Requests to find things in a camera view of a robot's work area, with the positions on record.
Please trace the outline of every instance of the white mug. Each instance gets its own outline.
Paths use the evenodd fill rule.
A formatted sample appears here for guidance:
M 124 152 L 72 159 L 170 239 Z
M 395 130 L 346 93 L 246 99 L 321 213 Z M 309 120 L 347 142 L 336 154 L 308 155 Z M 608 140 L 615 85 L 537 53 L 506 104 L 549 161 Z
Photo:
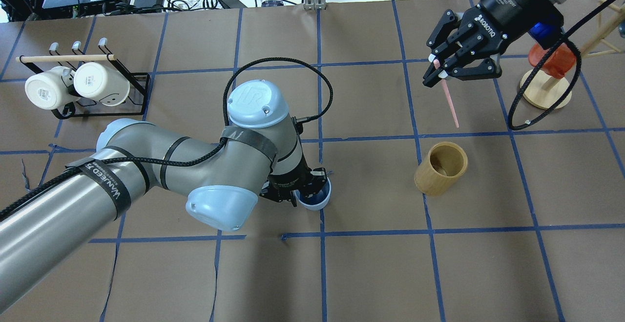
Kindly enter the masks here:
M 47 72 L 29 77 L 24 84 L 24 90 L 35 106 L 53 110 L 80 99 L 80 96 L 69 94 L 69 86 L 73 82 L 74 71 L 65 66 L 56 66 Z
M 76 70 L 74 88 L 80 96 L 105 106 L 117 106 L 128 97 L 130 82 L 113 68 L 89 62 Z

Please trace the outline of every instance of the velcro strap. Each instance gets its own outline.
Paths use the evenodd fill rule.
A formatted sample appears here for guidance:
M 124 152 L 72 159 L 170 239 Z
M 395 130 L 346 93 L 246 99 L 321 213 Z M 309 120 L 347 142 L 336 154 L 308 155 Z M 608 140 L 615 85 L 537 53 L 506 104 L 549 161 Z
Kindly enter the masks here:
M 259 150 L 263 155 L 267 156 L 271 162 L 271 169 L 274 168 L 277 156 L 277 146 L 265 135 L 255 132 L 252 129 L 241 128 L 237 126 L 227 126 L 221 133 L 221 137 L 227 137 L 230 140 L 243 142 L 248 146 L 252 146 Z
M 109 166 L 104 164 L 101 160 L 86 157 L 67 164 L 65 167 L 79 168 L 87 177 L 100 185 L 107 195 L 111 197 L 115 209 L 117 210 L 117 217 L 115 217 L 115 219 L 118 219 L 119 216 L 123 215 L 123 213 L 130 208 L 131 198 L 128 188 L 126 188 L 121 179 L 111 171 Z

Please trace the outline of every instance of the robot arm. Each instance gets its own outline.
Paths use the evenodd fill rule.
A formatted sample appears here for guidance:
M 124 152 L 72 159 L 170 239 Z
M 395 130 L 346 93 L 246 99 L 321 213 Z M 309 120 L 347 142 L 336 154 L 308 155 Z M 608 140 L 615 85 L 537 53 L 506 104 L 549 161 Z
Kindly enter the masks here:
M 118 157 L 186 162 L 214 148 L 147 122 L 112 122 L 96 153 L 69 165 L 81 172 L 0 222 L 0 313 L 152 186 L 187 195 L 187 212 L 223 231 L 243 226 L 259 193 L 277 202 L 297 197 L 309 209 L 325 206 L 330 197 L 326 171 L 308 168 L 295 119 L 274 84 L 241 84 L 228 99 L 228 111 L 236 125 L 224 129 L 225 146 L 189 167 L 105 164 Z
M 501 76 L 500 56 L 524 33 L 545 49 L 561 35 L 563 17 L 554 3 L 566 0 L 480 0 L 464 13 L 443 13 L 426 42 L 432 50 L 430 64 L 423 76 L 425 86 L 441 79 L 489 79 Z M 481 60 L 477 66 L 468 66 Z

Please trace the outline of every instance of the gray robot arm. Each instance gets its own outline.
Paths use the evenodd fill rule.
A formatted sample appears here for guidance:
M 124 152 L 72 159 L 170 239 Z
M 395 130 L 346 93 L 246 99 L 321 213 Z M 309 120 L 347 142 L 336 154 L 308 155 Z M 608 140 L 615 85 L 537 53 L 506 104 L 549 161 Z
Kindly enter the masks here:
M 295 120 L 276 86 L 264 80 L 241 84 L 230 95 L 228 111 L 236 126 L 224 129 L 225 146 L 189 167 L 103 164 L 118 157 L 185 162 L 214 149 L 154 124 L 112 122 L 96 153 L 69 165 L 82 172 L 0 222 L 0 312 L 153 186 L 187 195 L 187 212 L 223 231 L 243 226 L 259 193 L 276 201 L 297 197 L 309 209 L 325 206 L 330 182 L 323 168 L 308 168 Z

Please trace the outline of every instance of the light blue joint cap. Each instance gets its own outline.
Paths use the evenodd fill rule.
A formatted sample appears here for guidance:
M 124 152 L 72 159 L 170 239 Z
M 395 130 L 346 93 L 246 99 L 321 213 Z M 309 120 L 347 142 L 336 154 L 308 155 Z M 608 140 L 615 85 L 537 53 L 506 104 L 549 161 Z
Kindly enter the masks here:
M 278 124 L 289 114 L 280 89 L 267 80 L 250 80 L 228 98 L 230 119 L 242 128 L 259 129 Z
M 98 142 L 96 143 L 96 151 L 100 151 L 105 148 L 109 141 L 123 128 L 131 126 L 132 124 L 152 124 L 149 122 L 142 122 L 140 120 L 134 120 L 130 118 L 122 118 L 118 120 L 113 120 L 106 126 L 106 129 L 102 133 L 100 133 L 100 137 L 98 137 Z
M 238 231 L 258 202 L 258 196 L 237 186 L 203 186 L 189 193 L 185 208 L 191 217 L 222 231 Z

